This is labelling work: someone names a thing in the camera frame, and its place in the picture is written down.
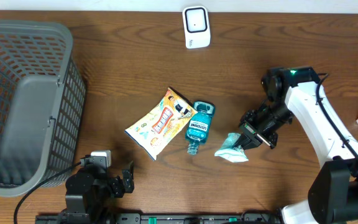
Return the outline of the light blue wipes pack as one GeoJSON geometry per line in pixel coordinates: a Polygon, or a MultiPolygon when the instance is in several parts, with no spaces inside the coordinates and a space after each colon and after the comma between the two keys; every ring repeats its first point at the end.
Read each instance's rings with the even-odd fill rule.
{"type": "Polygon", "coordinates": [[[240,136],[238,133],[229,133],[222,146],[214,153],[214,156],[221,157],[232,163],[248,161],[243,148],[234,146],[240,136]]]}

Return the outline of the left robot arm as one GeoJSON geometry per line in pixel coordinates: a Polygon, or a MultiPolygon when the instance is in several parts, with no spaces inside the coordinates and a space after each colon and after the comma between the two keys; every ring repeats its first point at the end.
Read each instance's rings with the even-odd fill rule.
{"type": "Polygon", "coordinates": [[[122,170],[122,176],[108,174],[110,158],[86,156],[80,160],[81,168],[66,181],[66,209],[62,223],[90,224],[115,223],[116,217],[105,206],[111,198],[122,198],[134,191],[134,163],[122,170]]]}

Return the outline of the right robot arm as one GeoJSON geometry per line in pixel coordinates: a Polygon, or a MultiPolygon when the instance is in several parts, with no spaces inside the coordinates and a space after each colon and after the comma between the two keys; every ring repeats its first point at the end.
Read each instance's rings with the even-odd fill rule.
{"type": "Polygon", "coordinates": [[[302,202],[280,211],[282,223],[346,223],[358,220],[358,142],[326,97],[326,73],[312,67],[271,68],[261,83],[268,104],[249,110],[235,146],[277,145],[277,130],[296,118],[310,140],[320,171],[302,202]]]}

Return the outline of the yellow wet wipes bag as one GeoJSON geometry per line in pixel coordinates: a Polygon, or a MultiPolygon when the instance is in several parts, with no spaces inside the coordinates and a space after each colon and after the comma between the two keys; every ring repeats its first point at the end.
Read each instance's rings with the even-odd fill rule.
{"type": "Polygon", "coordinates": [[[197,111],[173,89],[160,103],[125,130],[151,159],[156,160],[168,143],[188,124],[197,111]]]}

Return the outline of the teal mouthwash bottle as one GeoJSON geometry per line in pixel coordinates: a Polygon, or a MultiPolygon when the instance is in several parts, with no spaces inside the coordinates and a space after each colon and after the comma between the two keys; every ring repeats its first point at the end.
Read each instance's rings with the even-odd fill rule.
{"type": "Polygon", "coordinates": [[[200,145],[208,140],[209,129],[215,113],[215,106],[205,101],[196,101],[193,104],[196,114],[190,119],[185,139],[189,141],[187,153],[195,156],[200,145]]]}

